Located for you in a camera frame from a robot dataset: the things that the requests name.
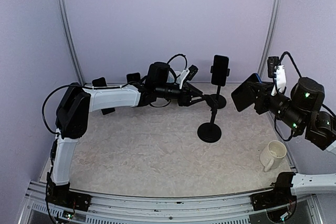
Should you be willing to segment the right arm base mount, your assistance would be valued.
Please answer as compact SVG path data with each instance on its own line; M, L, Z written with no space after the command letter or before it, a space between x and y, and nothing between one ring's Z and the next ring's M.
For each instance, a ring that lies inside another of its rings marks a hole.
M253 210L259 211L289 204L291 201L296 202L297 196L291 192L294 175L294 172L282 172L278 175L272 190L252 194L250 198Z

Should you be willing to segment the teal phone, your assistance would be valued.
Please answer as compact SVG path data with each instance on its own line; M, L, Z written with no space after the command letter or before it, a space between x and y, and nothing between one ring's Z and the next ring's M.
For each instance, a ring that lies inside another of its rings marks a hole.
M226 56L215 55L211 66L211 84L224 87L229 76L229 58Z

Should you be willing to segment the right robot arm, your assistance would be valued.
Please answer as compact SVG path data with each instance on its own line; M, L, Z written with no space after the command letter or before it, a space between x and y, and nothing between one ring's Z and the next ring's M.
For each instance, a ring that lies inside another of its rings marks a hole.
M250 82L258 114L271 112L276 121L290 127L290 138L304 135L305 139L323 151L335 153L335 115L322 111L325 97L323 85L301 77L292 88L290 97L282 93L271 95L271 83ZM281 204L289 194L327 194L335 192L335 174L305 175L281 173L275 188L269 192L273 205Z

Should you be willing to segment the black pole stand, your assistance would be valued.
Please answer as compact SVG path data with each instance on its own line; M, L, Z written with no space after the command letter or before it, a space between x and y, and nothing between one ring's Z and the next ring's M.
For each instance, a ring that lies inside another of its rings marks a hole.
M211 119L201 124L197 129L197 136L206 143L215 143L221 138L221 128L215 124L218 111L218 103L210 95L204 95L205 101L211 107Z
M210 70L211 74L212 74L212 78L214 77L214 66L211 66L211 70ZM225 99L224 96L221 95L221 87L224 87L223 85L217 85L217 90L216 90L216 93L215 94L211 94L211 98L214 99L215 101L217 101L218 103L218 109L223 109L226 104L227 104L227 101Z

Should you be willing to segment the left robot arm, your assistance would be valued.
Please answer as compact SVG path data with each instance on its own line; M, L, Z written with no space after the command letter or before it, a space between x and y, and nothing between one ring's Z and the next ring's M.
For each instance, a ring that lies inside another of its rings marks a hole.
M56 110L56 129L51 131L55 135L50 153L50 180L56 185L53 197L64 206L74 199L72 191L64 185L69 183L72 157L78 140L86 133L89 113L147 106L158 98L174 100L179 106L205 101L208 96L189 83L197 72L195 65L185 65L183 71L175 73L169 62L155 62L144 77L139 73L128 74L124 85L107 86L104 78L90 87L78 83L65 85L66 92Z

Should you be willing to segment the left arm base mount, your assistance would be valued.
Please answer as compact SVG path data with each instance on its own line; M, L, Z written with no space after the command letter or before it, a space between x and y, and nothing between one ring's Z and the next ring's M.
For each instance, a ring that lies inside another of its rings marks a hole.
M57 186L51 179L51 173L47 173L46 201L57 206L87 212L91 203L89 194L71 191L70 183Z

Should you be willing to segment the black phone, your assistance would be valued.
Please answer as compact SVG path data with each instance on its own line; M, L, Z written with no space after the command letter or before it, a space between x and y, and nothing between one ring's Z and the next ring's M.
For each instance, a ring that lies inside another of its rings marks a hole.
M141 75L139 72L127 74L127 83L129 82L140 82Z
M106 79L104 77L94 79L92 80L92 86L93 87L106 87L107 86Z

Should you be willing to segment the blue phone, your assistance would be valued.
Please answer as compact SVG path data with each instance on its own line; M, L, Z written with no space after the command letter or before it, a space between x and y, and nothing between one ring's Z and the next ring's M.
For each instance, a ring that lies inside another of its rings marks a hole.
M257 73L251 74L231 93L236 110L241 112L255 103L262 81Z

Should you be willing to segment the black folding phone stand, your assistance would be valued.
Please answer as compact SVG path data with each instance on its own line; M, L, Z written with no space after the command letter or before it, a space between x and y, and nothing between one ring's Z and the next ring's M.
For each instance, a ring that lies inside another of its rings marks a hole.
M103 115L107 115L107 114L115 112L115 108L102 109L101 112Z

